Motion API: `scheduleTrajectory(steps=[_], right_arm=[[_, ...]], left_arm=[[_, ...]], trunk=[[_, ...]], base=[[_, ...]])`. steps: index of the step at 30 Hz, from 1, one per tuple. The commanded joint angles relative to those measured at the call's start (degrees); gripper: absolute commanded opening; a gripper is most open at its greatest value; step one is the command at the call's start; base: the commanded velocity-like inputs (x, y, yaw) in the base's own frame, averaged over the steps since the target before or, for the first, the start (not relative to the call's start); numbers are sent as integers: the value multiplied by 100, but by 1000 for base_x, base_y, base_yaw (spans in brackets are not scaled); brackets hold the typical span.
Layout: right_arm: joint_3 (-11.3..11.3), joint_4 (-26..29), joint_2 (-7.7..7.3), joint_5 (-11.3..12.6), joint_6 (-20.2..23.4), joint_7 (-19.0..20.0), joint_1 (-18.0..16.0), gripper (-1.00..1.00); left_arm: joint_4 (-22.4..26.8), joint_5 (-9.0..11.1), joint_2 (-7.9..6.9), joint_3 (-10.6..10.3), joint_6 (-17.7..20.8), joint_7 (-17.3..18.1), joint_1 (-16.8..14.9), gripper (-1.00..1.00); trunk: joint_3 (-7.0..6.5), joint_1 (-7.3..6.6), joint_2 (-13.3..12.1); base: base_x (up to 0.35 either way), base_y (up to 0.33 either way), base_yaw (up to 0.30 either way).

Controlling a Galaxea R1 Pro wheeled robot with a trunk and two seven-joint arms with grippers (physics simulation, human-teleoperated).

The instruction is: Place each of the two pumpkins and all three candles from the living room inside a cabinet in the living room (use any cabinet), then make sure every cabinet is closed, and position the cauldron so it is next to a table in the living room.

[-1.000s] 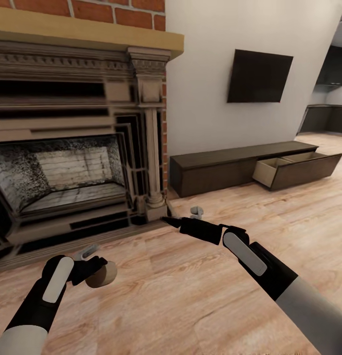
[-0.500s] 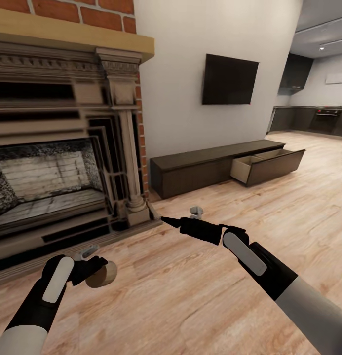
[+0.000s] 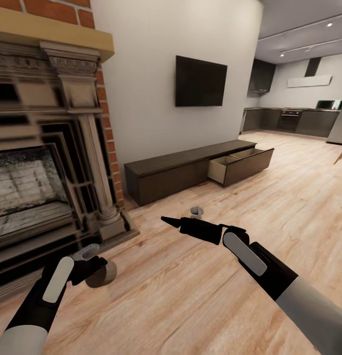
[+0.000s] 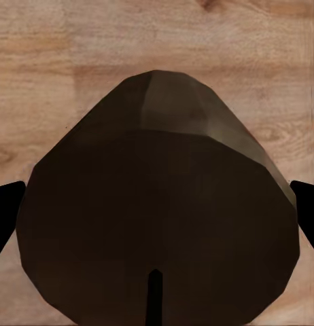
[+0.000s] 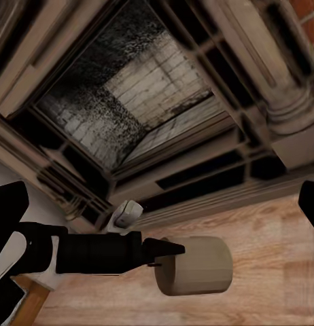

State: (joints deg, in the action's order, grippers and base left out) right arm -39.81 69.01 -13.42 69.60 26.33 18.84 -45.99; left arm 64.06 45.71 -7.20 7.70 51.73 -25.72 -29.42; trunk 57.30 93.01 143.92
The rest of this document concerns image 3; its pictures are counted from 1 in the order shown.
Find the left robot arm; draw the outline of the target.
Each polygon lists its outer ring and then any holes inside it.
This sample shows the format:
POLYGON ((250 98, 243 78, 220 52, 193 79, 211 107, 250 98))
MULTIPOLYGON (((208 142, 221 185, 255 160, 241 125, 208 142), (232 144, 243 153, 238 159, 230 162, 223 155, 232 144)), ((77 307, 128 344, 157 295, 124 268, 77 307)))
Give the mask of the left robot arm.
POLYGON ((99 249, 99 244, 94 243, 76 253, 75 260, 62 254, 47 261, 42 278, 1 335, 0 355, 41 355, 67 282, 77 285, 108 263, 97 255, 86 260, 99 249))

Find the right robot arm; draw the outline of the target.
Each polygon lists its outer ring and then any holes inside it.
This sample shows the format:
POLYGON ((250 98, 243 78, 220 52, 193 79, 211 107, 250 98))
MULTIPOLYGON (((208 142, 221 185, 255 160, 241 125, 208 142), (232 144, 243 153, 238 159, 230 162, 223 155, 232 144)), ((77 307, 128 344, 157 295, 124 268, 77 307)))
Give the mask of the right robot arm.
POLYGON ((246 229, 215 225, 202 220, 200 206, 190 209, 191 216, 161 219, 180 233, 219 245, 222 228, 226 227, 223 244, 244 269, 293 321, 321 355, 342 355, 342 308, 333 303, 274 256, 258 242, 250 243, 246 229))

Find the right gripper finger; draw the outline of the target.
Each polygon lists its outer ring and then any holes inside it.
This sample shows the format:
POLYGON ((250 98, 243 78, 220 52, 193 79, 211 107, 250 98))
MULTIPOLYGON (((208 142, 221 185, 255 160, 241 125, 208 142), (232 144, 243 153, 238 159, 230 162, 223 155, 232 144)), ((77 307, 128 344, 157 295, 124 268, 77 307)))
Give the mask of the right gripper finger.
POLYGON ((170 218, 170 217, 162 216, 161 219, 163 221, 171 224, 172 226, 179 228, 182 224, 183 217, 181 217, 181 219, 177 219, 177 218, 170 218))

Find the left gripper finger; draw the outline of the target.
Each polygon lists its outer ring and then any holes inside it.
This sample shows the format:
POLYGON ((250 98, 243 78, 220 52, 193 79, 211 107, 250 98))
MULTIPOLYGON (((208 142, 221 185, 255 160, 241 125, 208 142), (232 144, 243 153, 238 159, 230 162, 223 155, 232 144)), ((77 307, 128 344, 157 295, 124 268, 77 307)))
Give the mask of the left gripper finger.
POLYGON ((106 259, 104 259, 103 257, 100 258, 100 262, 101 262, 101 265, 104 266, 106 265, 108 262, 106 259))

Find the pillar candle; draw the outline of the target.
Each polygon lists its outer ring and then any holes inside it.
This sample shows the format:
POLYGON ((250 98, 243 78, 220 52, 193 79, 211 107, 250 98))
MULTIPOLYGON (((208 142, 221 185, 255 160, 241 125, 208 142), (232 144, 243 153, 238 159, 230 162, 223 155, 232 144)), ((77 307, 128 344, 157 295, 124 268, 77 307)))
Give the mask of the pillar candle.
POLYGON ((112 283, 117 275, 117 266, 113 261, 102 266, 97 272, 85 279, 85 283, 90 288, 99 288, 112 283))

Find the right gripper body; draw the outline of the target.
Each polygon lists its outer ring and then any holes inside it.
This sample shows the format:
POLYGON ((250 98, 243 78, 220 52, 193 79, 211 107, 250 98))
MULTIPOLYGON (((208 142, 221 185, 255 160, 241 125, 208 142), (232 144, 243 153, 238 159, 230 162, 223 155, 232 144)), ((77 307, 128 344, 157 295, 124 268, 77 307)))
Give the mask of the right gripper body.
POLYGON ((209 222, 201 219, 183 217, 180 233, 188 234, 190 236, 194 236, 196 238, 206 241, 206 232, 208 225, 209 222))

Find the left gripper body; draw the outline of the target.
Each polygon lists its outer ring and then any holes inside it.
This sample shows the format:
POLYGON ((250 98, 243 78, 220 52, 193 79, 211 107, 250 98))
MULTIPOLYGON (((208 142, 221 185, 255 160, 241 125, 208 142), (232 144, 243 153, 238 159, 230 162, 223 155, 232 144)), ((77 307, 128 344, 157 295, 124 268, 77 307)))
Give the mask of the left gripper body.
POLYGON ((77 280, 71 280, 73 286, 79 284, 83 280, 87 279, 89 276, 97 272, 99 269, 102 268, 99 256, 94 256, 93 258, 87 261, 81 261, 84 264, 84 271, 82 275, 77 280))

